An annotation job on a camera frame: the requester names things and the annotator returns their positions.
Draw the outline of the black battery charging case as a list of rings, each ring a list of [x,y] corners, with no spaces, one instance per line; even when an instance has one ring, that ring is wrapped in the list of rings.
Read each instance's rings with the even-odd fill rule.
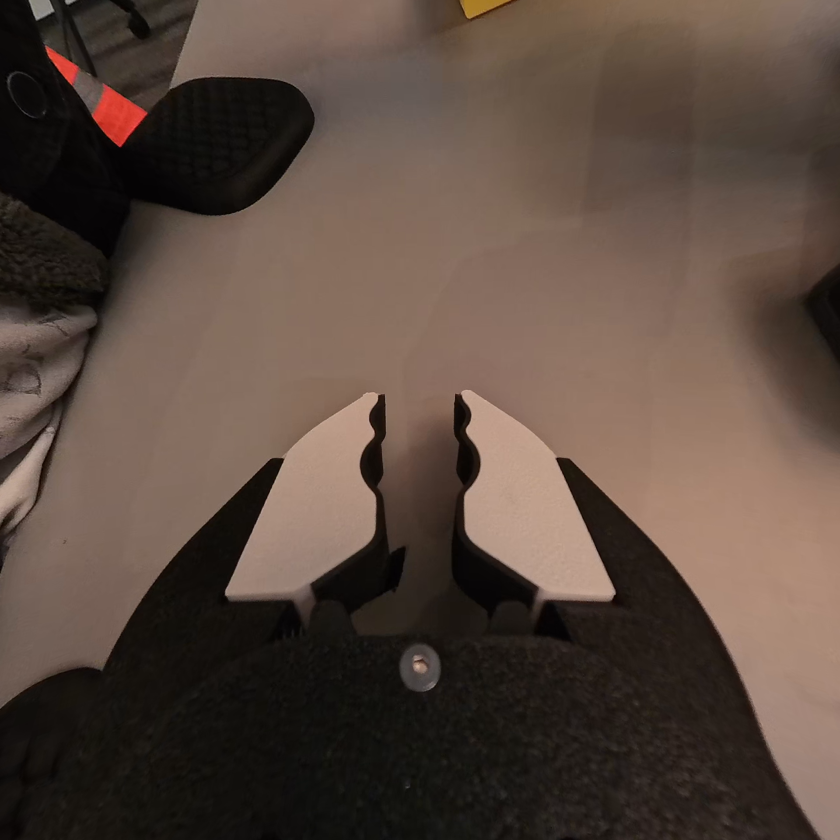
[[[815,283],[806,295],[805,306],[834,359],[839,362],[839,265]]]

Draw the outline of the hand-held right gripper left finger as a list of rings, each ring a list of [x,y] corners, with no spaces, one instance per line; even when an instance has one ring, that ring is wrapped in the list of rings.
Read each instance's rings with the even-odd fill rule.
[[[385,396],[367,392],[303,435],[281,460],[226,585],[227,602],[283,602],[302,624],[321,605],[349,615],[403,576],[380,483]]]

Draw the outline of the black chair base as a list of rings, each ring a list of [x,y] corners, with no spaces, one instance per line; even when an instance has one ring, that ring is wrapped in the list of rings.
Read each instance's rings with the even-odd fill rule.
[[[93,77],[96,77],[98,72],[79,28],[77,16],[80,13],[94,7],[110,6],[119,10],[122,22],[133,37],[145,40],[151,36],[150,24],[135,2],[37,1],[29,4],[39,32],[43,35],[46,28],[54,29],[56,37],[65,49],[66,57]]]

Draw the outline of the dark grey fleece garment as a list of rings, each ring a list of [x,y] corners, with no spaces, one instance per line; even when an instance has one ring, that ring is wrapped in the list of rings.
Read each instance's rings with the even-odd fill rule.
[[[109,262],[101,251],[1,194],[2,302],[40,309],[91,306],[109,284]]]

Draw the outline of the black jacket orange stripe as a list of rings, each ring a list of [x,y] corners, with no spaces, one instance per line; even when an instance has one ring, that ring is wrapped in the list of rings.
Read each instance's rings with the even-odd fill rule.
[[[146,117],[45,46],[28,2],[1,2],[1,188],[112,256],[130,212],[118,149]]]

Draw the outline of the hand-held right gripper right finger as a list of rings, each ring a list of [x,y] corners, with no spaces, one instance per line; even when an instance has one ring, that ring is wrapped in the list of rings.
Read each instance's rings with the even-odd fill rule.
[[[616,588],[552,449],[471,390],[455,397],[453,577],[488,625],[538,625],[552,604],[613,604]]]

